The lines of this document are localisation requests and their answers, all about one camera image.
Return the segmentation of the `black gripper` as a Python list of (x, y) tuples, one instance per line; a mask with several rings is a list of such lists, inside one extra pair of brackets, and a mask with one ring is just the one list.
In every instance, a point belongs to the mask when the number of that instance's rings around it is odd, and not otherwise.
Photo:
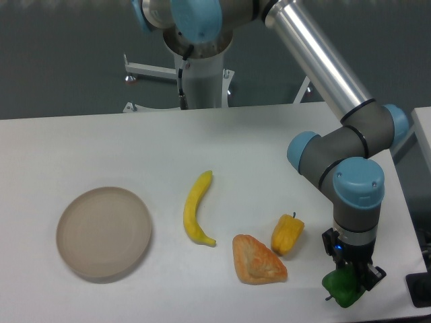
[(322, 234), (325, 252), (333, 259), (336, 269), (348, 264), (353, 266), (356, 291), (371, 291), (387, 275), (372, 261), (376, 232), (376, 227), (364, 232), (332, 227)]

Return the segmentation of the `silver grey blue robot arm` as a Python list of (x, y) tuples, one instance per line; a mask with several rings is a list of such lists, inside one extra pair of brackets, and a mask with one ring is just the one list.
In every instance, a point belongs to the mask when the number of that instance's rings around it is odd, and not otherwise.
[(372, 157), (400, 142), (409, 125), (394, 105), (381, 106), (339, 56), (300, 1), (133, 1), (142, 30), (161, 30), (175, 56), (180, 108), (219, 108), (226, 102), (222, 55), (234, 29), (255, 20), (272, 29), (338, 117), (325, 136), (303, 132), (288, 146), (296, 171), (333, 203), (333, 227), (323, 234), (337, 268), (351, 265), (359, 289), (384, 277), (372, 253), (385, 193)]

